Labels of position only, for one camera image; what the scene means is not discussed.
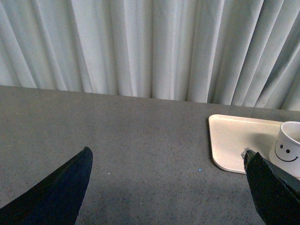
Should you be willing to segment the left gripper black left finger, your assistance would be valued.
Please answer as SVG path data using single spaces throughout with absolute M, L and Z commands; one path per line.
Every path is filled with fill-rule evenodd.
M 93 164 L 85 147 L 30 190 L 0 209 L 2 225 L 73 225 Z

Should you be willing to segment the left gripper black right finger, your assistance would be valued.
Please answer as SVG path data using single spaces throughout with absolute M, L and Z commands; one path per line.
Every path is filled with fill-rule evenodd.
M 300 223 L 300 180 L 245 148 L 241 154 L 255 208 L 267 225 Z

